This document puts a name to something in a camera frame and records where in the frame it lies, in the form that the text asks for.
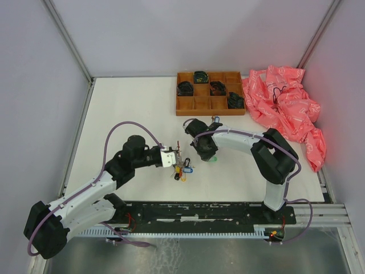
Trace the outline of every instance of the yellow key tag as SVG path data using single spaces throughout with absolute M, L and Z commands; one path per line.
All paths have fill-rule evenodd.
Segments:
M 180 180 L 182 182 L 185 182 L 186 181 L 186 173 L 184 173 L 184 172 L 182 173 Z

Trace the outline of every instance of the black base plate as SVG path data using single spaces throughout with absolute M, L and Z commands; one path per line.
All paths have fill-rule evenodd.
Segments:
M 252 233 L 253 225 L 296 224 L 294 210 L 273 212 L 259 203 L 126 201 L 136 220 L 135 233 Z M 128 217 L 109 223 L 128 223 Z

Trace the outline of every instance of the cable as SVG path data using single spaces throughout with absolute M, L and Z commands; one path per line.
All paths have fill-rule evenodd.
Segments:
M 185 124 L 186 124 L 186 123 L 188 123 L 189 121 L 192 121 L 192 120 L 195 120 L 195 118 L 190 118 L 190 119 L 186 120 L 186 121 L 182 124 L 182 126 L 185 126 Z
M 137 227 L 137 222 L 136 222 L 136 220 L 132 217 L 132 215 L 130 214 L 130 213 L 127 213 L 126 214 L 126 216 L 128 217 L 128 228 L 131 228 L 131 222 L 132 222 L 132 220 L 133 220 L 133 222 L 134 222 L 134 226 L 133 226 L 133 228 L 132 228 L 132 230 L 131 230 L 131 232 L 133 232 L 135 229 L 136 229 L 136 227 Z
M 298 159 L 295 158 L 291 153 L 287 152 L 284 148 L 282 148 L 281 146 L 275 144 L 271 140 L 269 140 L 269 139 L 267 139 L 265 137 L 259 136 L 259 135 L 255 135 L 255 134 L 249 133 L 249 132 L 239 131 L 239 130 L 213 130 L 213 131 L 205 131 L 205 132 L 202 132 L 202 133 L 199 133 L 198 135 L 196 135 L 195 138 L 194 138 L 194 140 L 193 140 L 193 142 L 194 142 L 194 144 L 196 146 L 199 137 L 204 136 L 204 135 L 214 134 L 214 133 L 222 133 L 222 132 L 231 132 L 231 133 L 241 134 L 241 135 L 245 135 L 245 136 L 249 136 L 249 137 L 252 137 L 252 138 L 257 138 L 257 139 L 263 140 L 266 143 L 271 144 L 273 147 L 275 147 L 278 150 L 280 150 L 281 152 L 283 152 L 285 155 L 287 155 L 288 157 L 290 157 L 293 161 L 295 161 L 295 163 L 298 166 L 298 169 L 297 169 L 297 171 L 295 171 L 293 174 L 291 174 L 286 179 L 286 183 L 287 183 L 286 192 L 287 192 L 287 188 L 289 186 L 289 181 L 291 180 L 291 178 L 293 178 L 295 175 L 297 175 L 302 170 L 302 165 L 300 164 L 300 162 L 298 161 Z
M 109 241 L 109 243 L 131 244 L 131 245 L 134 245 L 135 247 L 149 247 L 149 246 L 151 246 L 150 243 L 146 243 L 145 241 L 129 241 L 127 238 L 123 237 L 117 230 L 115 230 L 114 228 L 112 228 L 107 223 L 101 222 L 100 224 L 106 226 L 111 231 L 113 231 L 115 235 L 117 235 L 119 238 L 121 238 L 121 241 L 115 241 L 115 242 L 114 241 Z
M 50 216 L 52 216 L 57 210 L 61 209 L 63 206 L 65 206 L 69 201 L 71 201 L 73 198 L 79 196 L 80 194 L 84 193 L 85 191 L 87 191 L 89 188 L 91 188 L 96 182 L 99 181 L 99 179 L 102 177 L 104 169 L 105 169 L 105 164 L 107 161 L 107 148 L 108 148 L 108 143 L 109 143 L 109 139 L 112 135 L 112 133 L 114 132 L 114 130 L 116 130 L 118 127 L 124 125 L 124 124 L 134 124 L 135 126 L 138 126 L 140 128 L 142 128 L 145 132 L 148 133 L 148 135 L 156 142 L 156 144 L 160 147 L 160 148 L 164 148 L 163 145 L 155 138 L 155 136 L 153 136 L 153 134 L 144 126 L 142 126 L 139 123 L 136 122 L 132 122 L 132 121 L 125 121 L 125 122 L 121 122 L 116 124 L 115 126 L 113 126 L 113 128 L 110 130 L 110 132 L 107 135 L 106 141 L 105 141 L 105 145 L 104 145 L 104 152 L 103 152 L 103 164 L 102 164 L 102 170 L 100 171 L 99 175 L 96 177 L 96 179 L 89 185 L 87 185 L 86 187 L 84 187 L 82 190 L 78 191 L 77 193 L 73 194 L 71 197 L 69 197 L 68 199 L 66 199 L 65 201 L 63 201 L 62 203 L 60 203 L 57 207 L 55 207 L 50 213 L 47 214 L 46 217 L 43 218 L 42 221 L 39 222 L 39 224 L 37 225 L 37 227 L 34 229 L 32 235 L 29 238 L 29 242 L 28 242 L 28 246 L 27 246 L 27 251 L 29 256 L 36 256 L 39 254 L 39 252 L 37 253 L 33 253 L 31 251 L 31 247 L 32 247 L 32 243 L 34 240 L 35 235 L 37 235 L 39 229 L 41 228 L 41 226 L 46 222 L 46 220 L 48 220 L 48 218 Z
M 309 221 L 308 221 L 308 224 L 307 226 L 305 227 L 305 229 L 297 236 L 289 239 L 289 240 L 286 240 L 286 241 L 282 241 L 281 243 L 275 243 L 275 242 L 271 242 L 270 244 L 288 244 L 288 243 L 291 243 L 292 241 L 295 241 L 295 240 L 298 240 L 299 238 L 303 237 L 307 232 L 308 232 L 308 228 L 309 226 L 311 225 L 312 223 L 312 219 L 313 219 L 313 206 L 312 204 L 310 203 L 310 201 L 308 201 L 307 199 L 305 198 L 301 198 L 301 199 L 297 199 L 297 200 L 293 200 L 293 201 L 288 201 L 287 199 L 284 199 L 284 201 L 287 203 L 287 204 L 295 204 L 297 202 L 306 202 L 308 205 L 309 205 L 309 208 L 310 208 L 310 216 L 309 216 Z
M 283 216 L 283 224 L 281 225 L 281 230 L 284 231 L 285 229 L 285 216 Z
M 206 131 L 206 132 L 203 132 L 203 133 L 200 133 L 198 135 L 195 136 L 193 142 L 194 144 L 196 145 L 197 144 L 197 141 L 198 141 L 198 138 L 201 137 L 201 136 L 204 136 L 204 135 L 209 135 L 209 134 L 214 134 L 214 133 L 221 133 L 221 132 L 232 132 L 232 133 L 236 133 L 236 134 L 241 134 L 241 135 L 245 135 L 245 136 L 249 136 L 249 137 L 252 137 L 252 138 L 258 138 L 260 140 L 263 140 L 265 141 L 266 143 L 269 143 L 271 144 L 273 147 L 279 149 L 280 151 L 282 151 L 284 154 L 286 154 L 287 156 L 289 156 L 293 161 L 295 161 L 295 163 L 298 165 L 298 169 L 297 171 L 295 171 L 293 174 L 291 174 L 287 179 L 286 179 L 286 187 L 285 187 L 285 193 L 284 193 L 284 201 L 287 203 L 287 204 L 294 204 L 294 203 L 297 203 L 297 202 L 306 202 L 308 203 L 309 207 L 310 207 L 310 217 L 309 217 L 309 221 L 308 221 L 308 224 L 306 226 L 306 228 L 302 231 L 302 233 L 300 233 L 299 235 L 295 236 L 294 238 L 290 239 L 290 240 L 286 240 L 286 241 L 282 241 L 281 243 L 274 243 L 274 242 L 271 242 L 273 244 L 284 244 L 284 243 L 290 243 L 294 240 L 297 240 L 299 239 L 300 237 L 304 236 L 307 231 L 308 231 L 308 228 L 309 226 L 311 225 L 312 223 L 312 219 L 313 219 L 313 206 L 312 204 L 310 203 L 310 201 L 308 201 L 307 199 L 305 198 L 301 198 L 301 199 L 297 199 L 297 200 L 293 200 L 293 201 L 288 201 L 286 199 L 286 195 L 287 195 L 287 191 L 289 189 L 289 181 L 291 180 L 291 178 L 293 178 L 295 175 L 297 175 L 301 170 L 302 170 L 302 166 L 300 164 L 300 162 L 298 161 L 297 158 L 295 158 L 291 153 L 289 153 L 288 151 L 286 151 L 284 148 L 282 148 L 281 146 L 275 144 L 274 142 L 272 142 L 271 140 L 265 138 L 265 137 L 262 137 L 262 136 L 258 136 L 258 135 L 255 135 L 255 134 L 252 134 L 252 133 L 248 133 L 248 132 L 244 132 L 244 131 L 238 131 L 238 130 L 214 130 L 214 131 Z
M 280 238 L 280 237 L 278 237 L 276 235 L 273 235 L 273 237 L 276 238 L 276 239 L 278 239 L 278 240 L 280 240 L 280 241 L 282 241 L 284 239 L 284 238 Z

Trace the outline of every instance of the metal corner post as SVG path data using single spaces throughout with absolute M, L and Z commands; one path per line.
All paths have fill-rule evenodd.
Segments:
M 76 49 L 75 44 L 73 43 L 68 31 L 66 30 L 61 16 L 56 10 L 56 7 L 52 0 L 40 0 L 44 7 L 46 8 L 46 11 L 48 12 L 49 16 L 52 18 L 56 28 L 58 29 L 60 35 L 62 36 L 62 39 L 64 40 L 65 44 L 67 45 L 68 49 L 70 50 L 72 56 L 75 58 L 77 64 L 79 65 L 81 71 L 83 72 L 85 78 L 89 83 L 92 82 L 92 76 L 90 72 L 88 71 L 85 63 L 83 62 L 79 52 Z
M 315 48 L 317 47 L 320 39 L 323 37 L 324 33 L 326 32 L 331 20 L 333 19 L 336 11 L 340 7 L 340 4 L 343 2 L 343 0 L 333 0 L 330 7 L 328 8 L 325 17 L 321 21 L 321 24 L 317 28 L 315 34 L 312 37 L 312 40 L 310 41 L 309 45 L 307 46 L 307 49 L 305 50 L 303 56 L 301 57 L 301 60 L 299 61 L 299 64 L 297 66 L 298 69 L 303 69 L 310 57 L 312 56 Z
M 94 90 L 95 81 L 96 80 L 93 80 L 92 83 L 89 83 L 87 95 L 86 95 L 86 98 L 85 98 L 85 101 L 84 101 L 84 106 L 82 108 L 80 122 L 79 122 L 79 125 L 78 125 L 78 128 L 77 128 L 77 131 L 76 131 L 76 136 L 75 136 L 74 144 L 73 144 L 73 147 L 72 147 L 72 150 L 71 150 L 71 155 L 70 155 L 70 158 L 68 160 L 66 170 L 65 170 L 64 175 L 63 175 L 63 180 L 62 180 L 59 192 L 58 192 L 58 197 L 61 197 L 64 194 L 64 192 L 66 191 L 68 178 L 70 177 L 72 164 L 74 163 L 76 150 L 77 150 L 77 147 L 78 147 L 78 144 L 79 144 L 79 141 L 80 141 L 81 132 L 82 132 L 82 128 L 84 126 L 87 110 L 89 108 L 92 92 Z

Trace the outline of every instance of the white wall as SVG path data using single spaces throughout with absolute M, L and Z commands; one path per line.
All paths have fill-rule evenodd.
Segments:
M 93 76 L 296 66 L 332 0 L 54 0 Z
M 0 37 L 0 272 L 26 273 L 27 215 L 56 197 L 87 82 L 41 1 L 2 1 Z
M 364 0 L 343 1 L 306 67 L 304 85 L 322 104 L 326 167 L 365 255 L 364 11 Z

